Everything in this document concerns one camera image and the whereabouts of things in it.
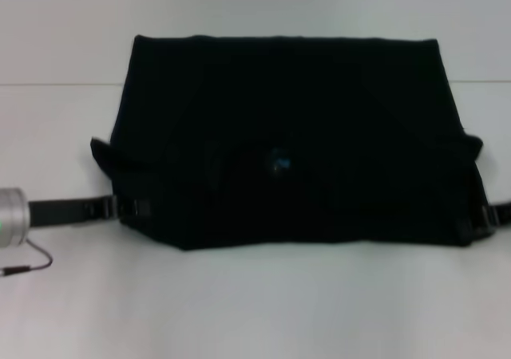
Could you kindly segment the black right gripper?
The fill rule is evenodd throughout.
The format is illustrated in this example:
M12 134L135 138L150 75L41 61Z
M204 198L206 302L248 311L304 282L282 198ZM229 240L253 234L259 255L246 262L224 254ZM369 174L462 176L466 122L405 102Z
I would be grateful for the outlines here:
M472 244L492 236L492 231L510 225L511 203L487 203L481 207L481 226L470 219L459 219L456 230L460 244Z

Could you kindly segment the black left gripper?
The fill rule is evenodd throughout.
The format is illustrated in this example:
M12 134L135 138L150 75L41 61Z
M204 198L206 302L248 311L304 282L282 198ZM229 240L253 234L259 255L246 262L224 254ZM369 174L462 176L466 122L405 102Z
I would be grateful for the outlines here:
M30 201L30 227L53 227L107 219L149 218L151 203L144 199L102 196L88 199Z

